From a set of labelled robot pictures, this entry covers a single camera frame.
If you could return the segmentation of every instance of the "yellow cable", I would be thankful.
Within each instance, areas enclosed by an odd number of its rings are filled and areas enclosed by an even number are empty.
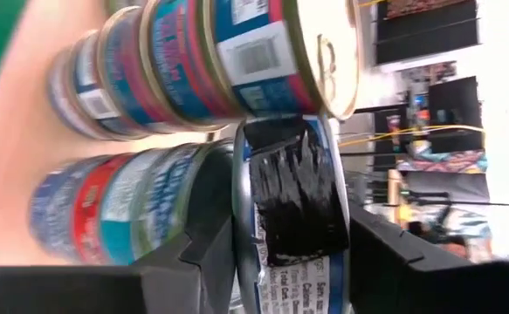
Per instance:
[[[439,129],[443,129],[443,130],[447,130],[447,129],[464,129],[464,130],[477,131],[477,132],[481,132],[481,133],[485,132],[485,130],[480,128],[480,127],[465,126],[465,125],[424,126],[423,130],[418,130],[415,127],[411,127],[411,128],[399,130],[399,131],[396,131],[396,132],[391,132],[391,133],[386,133],[386,134],[383,134],[383,135],[375,136],[375,137],[370,138],[370,139],[351,140],[351,141],[347,141],[347,142],[342,142],[342,143],[338,144],[338,147],[346,147],[346,146],[355,145],[355,144],[359,144],[359,143],[366,143],[366,142],[370,142],[370,141],[374,141],[374,140],[384,139],[384,138],[387,138],[387,137],[390,137],[390,136],[393,136],[393,135],[404,135],[406,133],[423,133],[423,132],[435,131],[435,130],[440,131]]]
[[[377,3],[381,3],[382,1],[387,1],[387,0],[373,0],[373,1],[369,1],[367,3],[360,3],[359,4],[359,7],[365,7],[365,6],[371,6],[371,5],[375,5]]]

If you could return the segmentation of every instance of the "store shelf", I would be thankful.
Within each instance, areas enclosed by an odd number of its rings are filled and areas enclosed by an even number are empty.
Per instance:
[[[136,142],[98,142],[67,129],[45,95],[56,52],[105,22],[101,1],[31,0],[0,65],[0,264],[63,264],[27,228],[32,190],[63,162],[98,154],[204,141],[201,133],[158,135]]]

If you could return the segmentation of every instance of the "stack of cans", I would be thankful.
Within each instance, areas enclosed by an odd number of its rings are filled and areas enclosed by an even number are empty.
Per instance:
[[[184,144],[66,164],[34,192],[31,231],[75,263],[128,265],[182,232],[200,167],[212,154],[230,159],[231,149]]]
[[[56,57],[53,108],[98,140],[212,132],[248,117],[355,109],[355,1],[150,0]]]

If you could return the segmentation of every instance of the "black tape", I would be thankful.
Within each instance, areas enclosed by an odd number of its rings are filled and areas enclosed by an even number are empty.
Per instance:
[[[244,127],[251,147],[253,201],[258,205],[267,266],[286,266],[349,247],[334,166],[302,118]]]

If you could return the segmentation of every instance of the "red can label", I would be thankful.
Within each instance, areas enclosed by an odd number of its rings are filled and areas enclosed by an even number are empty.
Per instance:
[[[132,157],[132,154],[114,156],[98,166],[87,176],[78,192],[74,204],[73,242],[84,263],[108,263],[100,240],[100,203],[109,181]]]

